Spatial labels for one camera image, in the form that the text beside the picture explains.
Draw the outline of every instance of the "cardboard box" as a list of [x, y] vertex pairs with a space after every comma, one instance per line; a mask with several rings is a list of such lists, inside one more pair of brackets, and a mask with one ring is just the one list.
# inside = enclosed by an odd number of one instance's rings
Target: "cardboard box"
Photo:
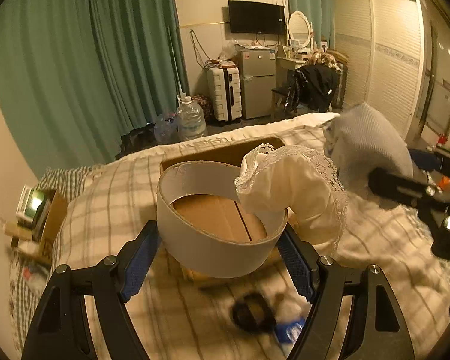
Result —
[[55, 242], [56, 235], [60, 230], [63, 220], [65, 219], [68, 202], [60, 195], [58, 191], [47, 190], [45, 192], [51, 198], [51, 206], [45, 221], [43, 234], [38, 245], [38, 251], [35, 254], [27, 254], [17, 249], [17, 237], [12, 237], [11, 248], [40, 264], [51, 266], [53, 242]]
[[[262, 143], [269, 143], [275, 149], [284, 146], [277, 137], [245, 140], [199, 153], [169, 158], [160, 165], [161, 173], [167, 168], [187, 161], [214, 161], [240, 167], [243, 157]], [[256, 215], [246, 212], [240, 203], [222, 196], [188, 195], [173, 203], [174, 209], [187, 221], [202, 231], [231, 242], [253, 242], [267, 237], [265, 227]], [[280, 260], [276, 249], [263, 266]], [[182, 267], [183, 276], [200, 287], [209, 287], [226, 282], [228, 279], [209, 278], [206, 275]]]

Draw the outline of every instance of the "refrigerator door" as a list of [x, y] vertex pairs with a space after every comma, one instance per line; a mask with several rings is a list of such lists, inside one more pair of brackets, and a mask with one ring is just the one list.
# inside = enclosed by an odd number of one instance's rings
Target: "refrigerator door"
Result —
[[271, 90], [275, 87], [275, 76], [255, 76], [243, 80], [242, 112], [245, 119], [271, 114]]
[[275, 74], [275, 50], [245, 50], [240, 54], [241, 75], [272, 76]]

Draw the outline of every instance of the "gray knit garment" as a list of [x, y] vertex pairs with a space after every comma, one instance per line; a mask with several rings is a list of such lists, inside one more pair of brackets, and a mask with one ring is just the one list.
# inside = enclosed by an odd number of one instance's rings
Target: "gray knit garment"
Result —
[[346, 190], [369, 198], [368, 175], [377, 167], [413, 177], [407, 145], [385, 116], [368, 104], [343, 111], [325, 126], [325, 155], [334, 162]]

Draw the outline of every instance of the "screw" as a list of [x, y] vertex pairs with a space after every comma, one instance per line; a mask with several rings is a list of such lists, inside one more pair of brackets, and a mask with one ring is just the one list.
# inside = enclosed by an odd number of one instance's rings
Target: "screw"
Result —
[[112, 265], [115, 265], [115, 264], [116, 264], [116, 257], [115, 257], [115, 256], [107, 256], [107, 257], [105, 257], [103, 263], [104, 263], [106, 266], [112, 266]]
[[330, 265], [332, 265], [334, 263], [334, 260], [330, 256], [321, 256], [320, 257], [320, 262], [324, 266], [330, 266]]
[[433, 197], [433, 195], [435, 194], [435, 188], [428, 186], [425, 192], [427, 195]]
[[67, 268], [68, 268], [67, 265], [61, 264], [61, 265], [59, 265], [59, 266], [57, 266], [57, 267], [55, 268], [55, 272], [58, 273], [58, 274], [63, 274], [63, 273], [66, 272], [66, 269], [67, 269]]
[[373, 274], [379, 274], [382, 270], [377, 264], [371, 264], [368, 266], [368, 269], [370, 269], [370, 272]]

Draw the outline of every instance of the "television screen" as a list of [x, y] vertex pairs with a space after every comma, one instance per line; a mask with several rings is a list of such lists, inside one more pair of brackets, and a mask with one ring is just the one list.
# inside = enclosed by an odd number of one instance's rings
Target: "television screen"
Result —
[[254, 34], [285, 33], [285, 10], [281, 5], [254, 1], [228, 1], [230, 32]]

